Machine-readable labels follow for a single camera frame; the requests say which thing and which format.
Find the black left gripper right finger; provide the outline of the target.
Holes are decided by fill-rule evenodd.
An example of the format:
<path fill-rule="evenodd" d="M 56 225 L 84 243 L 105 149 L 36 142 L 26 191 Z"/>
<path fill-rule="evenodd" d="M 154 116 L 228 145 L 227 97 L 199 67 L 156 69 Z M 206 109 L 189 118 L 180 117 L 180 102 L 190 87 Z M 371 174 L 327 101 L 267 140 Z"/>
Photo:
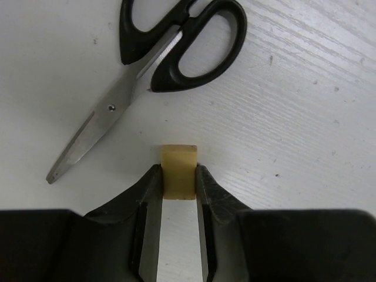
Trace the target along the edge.
<path fill-rule="evenodd" d="M 203 281 L 254 281 L 239 221 L 250 208 L 221 187 L 206 166 L 197 165 L 195 187 Z"/>

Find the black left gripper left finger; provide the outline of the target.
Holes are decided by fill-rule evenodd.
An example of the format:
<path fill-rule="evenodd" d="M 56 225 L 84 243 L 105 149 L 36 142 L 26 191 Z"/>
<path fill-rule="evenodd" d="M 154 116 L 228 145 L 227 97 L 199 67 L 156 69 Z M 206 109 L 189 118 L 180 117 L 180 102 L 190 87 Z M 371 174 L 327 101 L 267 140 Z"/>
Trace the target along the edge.
<path fill-rule="evenodd" d="M 85 216 L 71 214 L 56 281 L 156 281 L 163 179 L 153 165 L 132 187 Z"/>

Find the yellow eraser block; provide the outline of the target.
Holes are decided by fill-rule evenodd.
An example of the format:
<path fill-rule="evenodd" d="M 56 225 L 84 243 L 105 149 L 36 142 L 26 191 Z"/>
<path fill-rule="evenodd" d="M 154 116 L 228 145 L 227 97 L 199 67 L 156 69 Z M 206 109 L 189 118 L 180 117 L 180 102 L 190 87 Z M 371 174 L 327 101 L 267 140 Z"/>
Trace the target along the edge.
<path fill-rule="evenodd" d="M 160 148 L 163 174 L 163 198 L 195 200 L 196 145 L 163 145 Z"/>

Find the black handled scissors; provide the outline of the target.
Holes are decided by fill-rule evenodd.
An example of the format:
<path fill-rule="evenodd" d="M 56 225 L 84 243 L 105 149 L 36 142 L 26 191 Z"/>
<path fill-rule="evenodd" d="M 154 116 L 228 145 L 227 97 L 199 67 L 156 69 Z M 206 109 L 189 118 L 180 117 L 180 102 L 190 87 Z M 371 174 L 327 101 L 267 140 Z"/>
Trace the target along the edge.
<path fill-rule="evenodd" d="M 152 92 L 180 92 L 201 87 L 222 75 L 239 55 L 247 33 L 247 16 L 238 1 L 211 1 L 197 16 L 189 9 L 194 1 L 178 1 L 150 30 L 133 23 L 133 1 L 122 1 L 119 14 L 119 49 L 123 76 L 94 105 L 46 176 L 55 183 L 75 165 L 119 120 L 134 100 L 138 79 L 155 63 L 150 81 Z M 217 14 L 233 17 L 233 44 L 225 58 L 203 75 L 188 77 L 179 62 L 200 32 Z"/>

